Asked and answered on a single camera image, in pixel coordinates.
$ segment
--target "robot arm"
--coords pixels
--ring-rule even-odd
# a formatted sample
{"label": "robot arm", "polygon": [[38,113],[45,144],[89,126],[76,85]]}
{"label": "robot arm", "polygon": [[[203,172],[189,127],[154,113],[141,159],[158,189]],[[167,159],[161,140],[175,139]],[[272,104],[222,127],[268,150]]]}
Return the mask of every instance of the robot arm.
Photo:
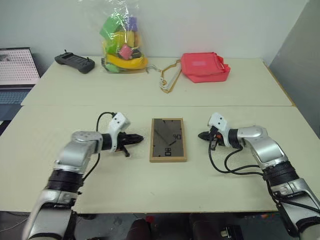
{"label": "robot arm", "polygon": [[143,137],[126,134],[130,122],[120,112],[109,123],[107,133],[77,131],[55,161],[53,172],[30,213],[22,239],[72,240],[77,214],[72,210],[83,185],[83,175],[93,154],[110,150],[129,153],[125,145],[139,143]]}
{"label": "robot arm", "polygon": [[226,147],[251,149],[288,233],[302,240],[320,238],[320,202],[267,130],[261,126],[231,129],[217,112],[208,126],[213,135],[222,135]]}

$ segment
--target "plastic bag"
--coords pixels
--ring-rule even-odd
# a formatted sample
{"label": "plastic bag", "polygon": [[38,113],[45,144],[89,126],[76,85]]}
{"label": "plastic bag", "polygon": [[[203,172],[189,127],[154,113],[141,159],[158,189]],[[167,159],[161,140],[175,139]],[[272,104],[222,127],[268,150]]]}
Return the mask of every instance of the plastic bag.
{"label": "plastic bag", "polygon": [[91,20],[100,27],[99,34],[103,38],[101,63],[104,68],[109,73],[125,73],[146,68],[148,59],[141,50],[137,0],[80,2],[89,4],[86,12],[91,11]]}

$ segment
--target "laptop screen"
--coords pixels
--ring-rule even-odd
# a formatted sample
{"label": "laptop screen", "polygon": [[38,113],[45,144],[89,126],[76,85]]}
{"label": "laptop screen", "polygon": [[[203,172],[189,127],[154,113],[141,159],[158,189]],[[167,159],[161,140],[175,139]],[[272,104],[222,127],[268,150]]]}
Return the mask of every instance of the laptop screen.
{"label": "laptop screen", "polygon": [[35,85],[39,79],[29,47],[0,48],[0,86]]}

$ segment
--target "pink bag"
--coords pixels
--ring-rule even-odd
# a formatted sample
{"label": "pink bag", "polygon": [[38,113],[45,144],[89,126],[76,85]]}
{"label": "pink bag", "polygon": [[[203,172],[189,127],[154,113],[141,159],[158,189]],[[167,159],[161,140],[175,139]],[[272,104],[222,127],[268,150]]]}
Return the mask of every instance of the pink bag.
{"label": "pink bag", "polygon": [[231,68],[215,52],[184,53],[181,58],[182,73],[194,83],[223,82]]}

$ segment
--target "black game controller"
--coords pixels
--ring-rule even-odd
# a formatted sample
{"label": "black game controller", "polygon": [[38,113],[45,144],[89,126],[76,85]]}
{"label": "black game controller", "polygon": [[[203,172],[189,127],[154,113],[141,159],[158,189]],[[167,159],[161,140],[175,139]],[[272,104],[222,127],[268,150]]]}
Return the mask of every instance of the black game controller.
{"label": "black game controller", "polygon": [[86,74],[95,67],[95,62],[90,58],[74,55],[72,52],[67,52],[56,56],[54,60],[61,65],[68,65],[78,69],[80,73]]}

